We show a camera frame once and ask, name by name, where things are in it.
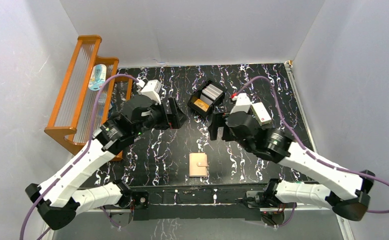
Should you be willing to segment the black plastic card bin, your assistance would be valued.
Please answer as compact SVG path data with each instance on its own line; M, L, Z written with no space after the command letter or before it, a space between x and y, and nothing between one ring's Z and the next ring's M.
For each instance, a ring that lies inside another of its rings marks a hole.
M223 91L223 93L216 100L211 100L210 98L208 98L207 96L202 94L202 90L209 84L215 85L216 87L218 87L219 89L221 89ZM224 86L215 82L212 79L207 79L190 96L188 103L187 103L187 107L189 109L191 109L192 111L194 111L195 113L197 113L198 115L200 115L202 118L207 118L213 112L215 107L223 102L226 92L227 92L227 88L225 88ZM205 103L207 103L209 105L209 109L207 112L201 111L201 109L194 104L194 101L196 99L201 99L202 101L204 101Z

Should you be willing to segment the tan blue card holder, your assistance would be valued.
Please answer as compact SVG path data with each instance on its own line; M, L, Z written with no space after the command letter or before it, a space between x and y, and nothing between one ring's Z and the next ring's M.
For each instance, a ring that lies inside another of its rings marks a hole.
M201 178L207 177L209 164L206 153L190 153L189 154L189 177Z

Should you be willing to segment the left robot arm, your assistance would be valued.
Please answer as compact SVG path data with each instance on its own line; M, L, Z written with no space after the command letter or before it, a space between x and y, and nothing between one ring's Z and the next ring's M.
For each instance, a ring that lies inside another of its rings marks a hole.
M61 170L40 184L26 187L33 207L52 230L65 227L81 213L106 205L146 207L140 198L148 199L148 193L133 191L119 180L84 190L80 186L102 165L134 144L141 133L181 128L188 117L175 98L169 98L168 103L170 113L164 103L145 95L132 97L120 112L94 130L86 145Z

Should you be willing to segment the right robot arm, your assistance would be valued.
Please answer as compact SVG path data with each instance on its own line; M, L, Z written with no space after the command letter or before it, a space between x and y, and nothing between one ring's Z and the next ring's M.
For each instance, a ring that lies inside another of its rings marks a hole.
M245 205L264 208L302 203L331 209L335 214L356 222L368 211L373 180L328 167L325 165L327 160L319 163L307 148L302 149L284 131L261 126L246 112L214 113L208 127L212 141L217 139L219 128L223 128L223 141L235 141L261 160L297 170L316 181L311 184L271 179L263 192L246 193L241 200Z

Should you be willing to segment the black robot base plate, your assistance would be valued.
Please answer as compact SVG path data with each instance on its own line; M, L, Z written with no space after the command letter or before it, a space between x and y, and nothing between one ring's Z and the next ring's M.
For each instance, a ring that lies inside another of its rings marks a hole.
M133 186L135 210L105 206L112 214L129 213L134 221L156 219L261 220L264 212L291 211L291 203L248 203L247 193L262 196L265 183Z

